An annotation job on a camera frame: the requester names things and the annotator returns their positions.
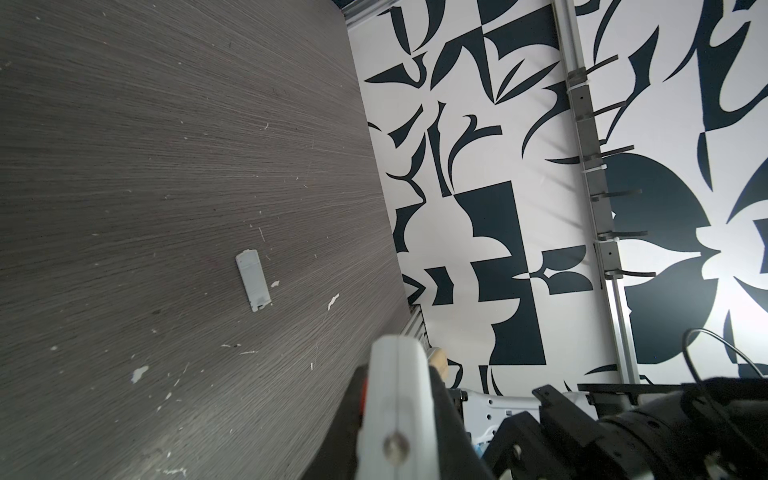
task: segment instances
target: white debris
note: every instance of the white debris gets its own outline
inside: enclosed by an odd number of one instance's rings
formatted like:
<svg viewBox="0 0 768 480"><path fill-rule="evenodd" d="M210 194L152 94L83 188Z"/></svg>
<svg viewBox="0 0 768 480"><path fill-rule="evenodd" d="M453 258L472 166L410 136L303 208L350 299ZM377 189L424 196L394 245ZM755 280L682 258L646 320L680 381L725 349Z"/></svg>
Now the white debris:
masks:
<svg viewBox="0 0 768 480"><path fill-rule="evenodd" d="M177 473L181 473L184 475L184 477L187 477L187 469L186 468L174 468L173 470L163 470L163 473L165 475L175 475Z"/></svg>
<svg viewBox="0 0 768 480"><path fill-rule="evenodd" d="M131 377L131 383L136 383L141 380L141 376L149 370L149 365L142 366L141 368L134 370L134 375Z"/></svg>
<svg viewBox="0 0 768 480"><path fill-rule="evenodd" d="M331 299L331 301L330 301L330 302L328 302L328 310L331 310L331 305L333 305L334 303L336 303L336 299L337 299L337 298L339 298L339 294L338 294L338 293L337 293L336 295L334 295L334 296L333 296L333 298Z"/></svg>

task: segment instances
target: gray wooden table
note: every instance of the gray wooden table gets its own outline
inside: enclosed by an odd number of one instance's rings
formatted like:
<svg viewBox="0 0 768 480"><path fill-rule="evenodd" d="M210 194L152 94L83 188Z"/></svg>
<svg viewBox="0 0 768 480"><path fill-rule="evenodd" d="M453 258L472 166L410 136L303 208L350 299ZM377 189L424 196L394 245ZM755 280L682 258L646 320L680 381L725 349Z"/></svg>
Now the gray wooden table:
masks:
<svg viewBox="0 0 768 480"><path fill-rule="evenodd" d="M298 476L408 319L339 10L11 0L0 67L0 477Z"/></svg>

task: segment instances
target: black cable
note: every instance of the black cable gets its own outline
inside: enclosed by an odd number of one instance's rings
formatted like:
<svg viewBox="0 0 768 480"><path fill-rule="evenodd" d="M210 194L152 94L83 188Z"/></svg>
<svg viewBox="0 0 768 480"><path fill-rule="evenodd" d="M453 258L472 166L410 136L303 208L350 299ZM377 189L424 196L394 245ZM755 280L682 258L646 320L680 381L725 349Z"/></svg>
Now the black cable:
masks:
<svg viewBox="0 0 768 480"><path fill-rule="evenodd" d="M688 365L688 370L690 371L691 376L694 378L694 382L696 382L696 386L701 391L701 394L704 396L705 399L707 399L707 402L710 404L710 408L714 410L718 416L723 420L723 422L728 426L728 428L731 429L731 431L739 437L744 445L747 445L752 451L757 455L758 458L760 458L763 462L768 463L768 456L766 456L764 453L762 453L742 432L739 430L738 427L736 427L733 422L730 421L728 418L728 415L724 412L723 407L715 402L715 400L712 398L712 395L707 390L707 387L703 384L701 381L701 377L699 376L699 372L696 371L696 368L694 367L694 362L690 359L690 354L688 353L688 339L690 336L694 333L701 332L706 333L709 336L712 336L719 341L722 342L725 346L732 349L738 356L745 359L747 363L750 364L750 366L754 369L755 372L757 372L757 375L759 378L764 378L763 373L760 371L759 368L757 368L757 365L754 364L752 360L746 355L744 355L741 350L736 348L735 346L728 343L722 336L717 335L715 332L709 331L707 329L688 329L683 334L683 357L685 358L685 363Z"/></svg>

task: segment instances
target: screw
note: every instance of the screw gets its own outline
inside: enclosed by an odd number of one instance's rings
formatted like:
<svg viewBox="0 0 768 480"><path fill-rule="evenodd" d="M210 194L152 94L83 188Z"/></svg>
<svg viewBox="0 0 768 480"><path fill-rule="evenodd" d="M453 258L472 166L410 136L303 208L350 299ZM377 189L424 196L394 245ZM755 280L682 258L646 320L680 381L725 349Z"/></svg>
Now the screw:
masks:
<svg viewBox="0 0 768 480"><path fill-rule="evenodd" d="M405 463L409 451L408 439L400 432L391 433L384 439L384 458L395 467Z"/></svg>

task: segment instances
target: metal pole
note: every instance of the metal pole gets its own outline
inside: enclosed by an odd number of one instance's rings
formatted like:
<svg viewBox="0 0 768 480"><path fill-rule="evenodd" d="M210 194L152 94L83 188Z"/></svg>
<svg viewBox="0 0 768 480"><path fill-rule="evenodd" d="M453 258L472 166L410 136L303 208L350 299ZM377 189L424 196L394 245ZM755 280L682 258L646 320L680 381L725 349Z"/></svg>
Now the metal pole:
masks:
<svg viewBox="0 0 768 480"><path fill-rule="evenodd" d="M597 125L594 122L595 110L592 106L589 85L586 83L587 69L584 66L581 39L578 34L576 9L573 0L553 0L552 8L558 28L560 52L566 70L568 100L571 102L571 112L576 123L580 165L589 196L586 200L590 207L604 305L611 315L617 370L622 383L640 383L632 327L627 311L627 297L622 280L623 270L619 259L618 237L614 234L611 195L607 188L605 164L600 151ZM610 240L599 240L601 238L610 238Z"/></svg>

